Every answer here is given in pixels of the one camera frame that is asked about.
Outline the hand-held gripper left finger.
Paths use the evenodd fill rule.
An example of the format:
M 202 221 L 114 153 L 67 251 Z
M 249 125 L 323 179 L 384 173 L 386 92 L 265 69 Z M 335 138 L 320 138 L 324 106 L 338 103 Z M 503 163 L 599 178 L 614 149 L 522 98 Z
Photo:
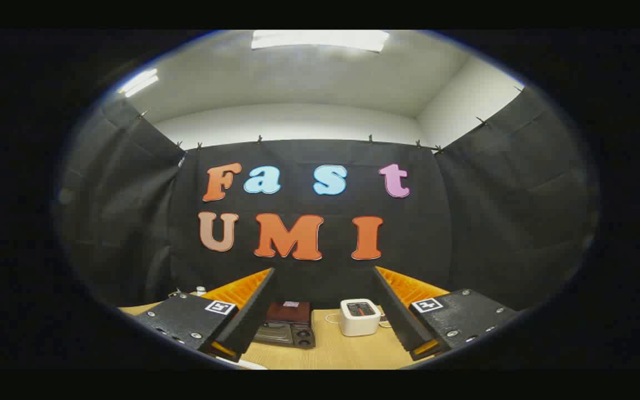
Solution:
M 274 300 L 276 271 L 269 268 L 198 296 L 176 293 L 133 320 L 193 351 L 238 362 Z

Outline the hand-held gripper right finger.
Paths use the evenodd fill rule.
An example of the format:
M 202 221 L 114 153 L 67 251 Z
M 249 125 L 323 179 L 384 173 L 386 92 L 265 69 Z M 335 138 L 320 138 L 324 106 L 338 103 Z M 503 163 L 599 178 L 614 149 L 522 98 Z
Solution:
M 373 279 L 381 309 L 414 361 L 467 346 L 519 315 L 475 289 L 449 292 L 379 266 Z

